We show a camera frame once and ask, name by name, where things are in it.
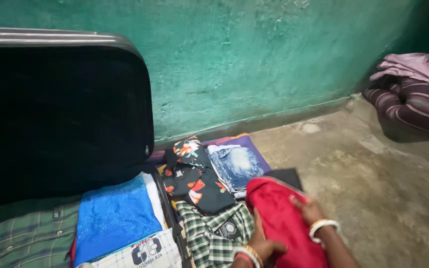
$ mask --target gold bangle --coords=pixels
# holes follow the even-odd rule
[[[248,245],[245,245],[245,248],[247,248],[247,250],[253,253],[254,257],[256,257],[257,261],[259,262],[259,265],[261,266],[261,268],[263,268],[264,267],[263,259],[261,259],[261,256],[259,256],[259,254],[254,250],[254,248]]]
[[[319,222],[323,222],[323,221],[326,221],[327,219],[321,219],[321,220],[318,220],[318,221],[316,221],[316,222],[314,222],[310,227],[309,227],[309,230],[312,230],[312,228],[314,227],[314,225],[316,225],[317,223],[319,223]]]

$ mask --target plaid shirt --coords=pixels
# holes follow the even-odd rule
[[[68,268],[79,203],[80,196],[0,206],[0,267]]]
[[[247,243],[254,230],[254,222],[242,203],[214,216],[203,216],[184,201],[176,202],[183,218],[188,247],[197,268],[229,267],[233,262],[233,249]],[[221,226],[233,219],[241,237],[229,240],[215,235]]]

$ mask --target hand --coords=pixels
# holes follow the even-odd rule
[[[289,201],[302,213],[302,219],[307,226],[311,226],[314,222],[327,218],[316,201],[307,198],[306,204],[303,204],[295,196],[290,196]]]
[[[247,245],[252,247],[263,261],[266,261],[274,251],[281,253],[287,251],[287,247],[281,242],[266,240],[263,223],[257,208],[254,208],[254,233]]]

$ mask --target white bangle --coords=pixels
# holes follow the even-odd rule
[[[309,231],[310,239],[316,243],[321,243],[322,241],[319,238],[314,237],[314,234],[316,233],[316,231],[319,228],[324,227],[324,226],[328,226],[328,225],[333,225],[336,228],[337,232],[340,230],[340,224],[337,221],[334,221],[334,220],[319,221],[319,222],[315,223],[312,226],[312,228],[310,228],[310,231]]]
[[[235,247],[233,249],[233,258],[239,252],[246,254],[253,261],[253,264],[254,264],[254,266],[256,266],[256,268],[261,268],[261,265],[259,264],[259,261],[256,259],[254,254],[245,247]]]

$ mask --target blue towel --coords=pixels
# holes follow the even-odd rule
[[[142,176],[82,196],[74,267],[162,230]]]

